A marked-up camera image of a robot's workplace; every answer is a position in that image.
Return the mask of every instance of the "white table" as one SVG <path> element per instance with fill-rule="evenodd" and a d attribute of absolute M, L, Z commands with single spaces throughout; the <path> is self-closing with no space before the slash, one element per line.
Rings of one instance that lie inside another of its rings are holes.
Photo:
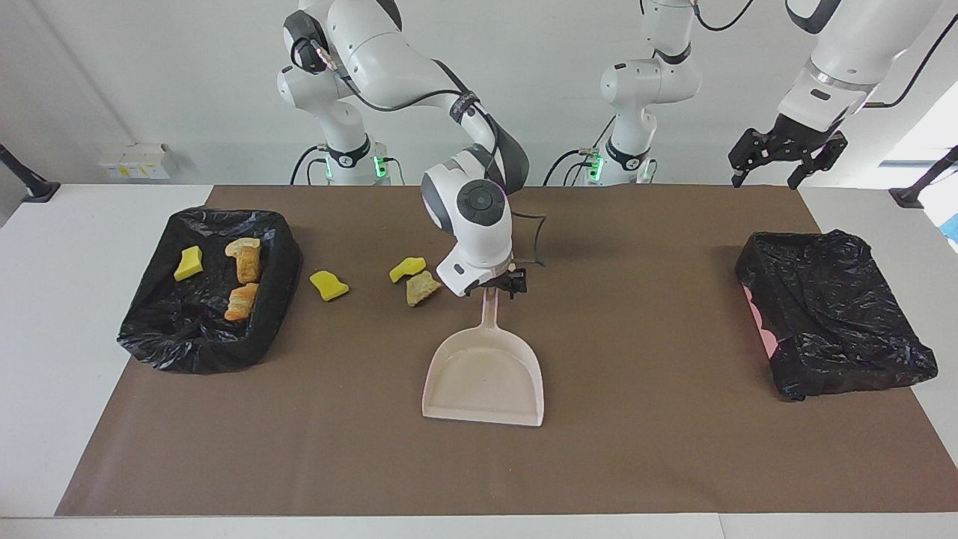
<path fill-rule="evenodd" d="M 203 203 L 210 189 L 64 185 L 0 228 L 0 537 L 958 536 L 958 513 L 51 518 L 128 359 L 116 332 L 166 219 Z M 922 212 L 899 209 L 883 191 L 802 194 L 823 230 L 842 228 L 873 246 L 915 331 L 935 350 L 942 373 L 915 393 L 955 459 L 958 333 L 949 310 L 958 305 L 958 254 Z"/>

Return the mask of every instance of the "bread piece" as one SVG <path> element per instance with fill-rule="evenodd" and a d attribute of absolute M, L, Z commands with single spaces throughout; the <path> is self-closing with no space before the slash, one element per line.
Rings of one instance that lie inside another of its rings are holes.
<path fill-rule="evenodd" d="M 239 238 L 226 246 L 226 256 L 237 259 L 237 280 L 240 284 L 260 281 L 260 239 Z"/>
<path fill-rule="evenodd" d="M 415 307 L 442 287 L 442 284 L 432 278 L 432 273 L 423 271 L 406 281 L 406 304 Z"/>
<path fill-rule="evenodd" d="M 239 287 L 230 292 L 230 304 L 226 308 L 224 318 L 231 322 L 238 322 L 249 318 L 253 312 L 253 304 L 256 302 L 256 292 L 260 285 L 249 283 L 246 286 Z"/>

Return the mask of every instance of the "black trash bag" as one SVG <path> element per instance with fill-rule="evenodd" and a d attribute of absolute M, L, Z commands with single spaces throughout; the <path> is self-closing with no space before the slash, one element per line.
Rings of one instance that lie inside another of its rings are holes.
<path fill-rule="evenodd" d="M 223 250 L 239 238 L 260 238 L 262 277 L 251 317 L 223 318 L 241 286 L 236 260 Z M 203 271 L 173 280 L 180 253 L 203 252 Z M 258 363 L 272 344 L 296 292 L 303 253 L 282 215 L 204 206 L 175 213 L 149 261 L 120 326 L 117 342 L 136 359 L 169 372 L 211 374 Z"/>
<path fill-rule="evenodd" d="M 772 378 L 792 400 L 906 387 L 938 375 L 861 238 L 753 234 L 736 264 L 778 348 Z"/>

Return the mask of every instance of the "white dustpan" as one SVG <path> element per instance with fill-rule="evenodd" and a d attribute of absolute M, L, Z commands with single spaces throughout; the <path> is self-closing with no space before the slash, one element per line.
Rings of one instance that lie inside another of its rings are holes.
<path fill-rule="evenodd" d="M 496 325 L 497 290 L 485 289 L 482 323 L 449 337 L 429 365 L 422 415 L 539 427 L 545 402 L 536 353 Z"/>

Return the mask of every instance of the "sponge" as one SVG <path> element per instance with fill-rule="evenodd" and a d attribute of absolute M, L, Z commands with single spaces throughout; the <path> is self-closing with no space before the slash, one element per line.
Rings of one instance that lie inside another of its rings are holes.
<path fill-rule="evenodd" d="M 443 285 L 432 278 L 432 273 L 423 271 L 406 281 L 406 304 L 416 307 Z"/>
<path fill-rule="evenodd" d="M 393 284 L 396 284 L 403 276 L 415 275 L 422 270 L 425 270 L 424 258 L 407 258 L 400 262 L 398 266 L 389 270 L 389 278 L 393 281 Z"/>
<path fill-rule="evenodd" d="M 350 291 L 350 286 L 340 282 L 338 278 L 328 271 L 317 271 L 310 278 L 309 282 L 316 287 L 319 295 L 323 296 L 323 301 L 332 301 L 340 295 Z"/>
<path fill-rule="evenodd" d="M 180 253 L 180 265 L 173 273 L 173 279 L 179 282 L 203 271 L 202 259 L 203 251 L 199 250 L 199 246 L 183 249 Z"/>

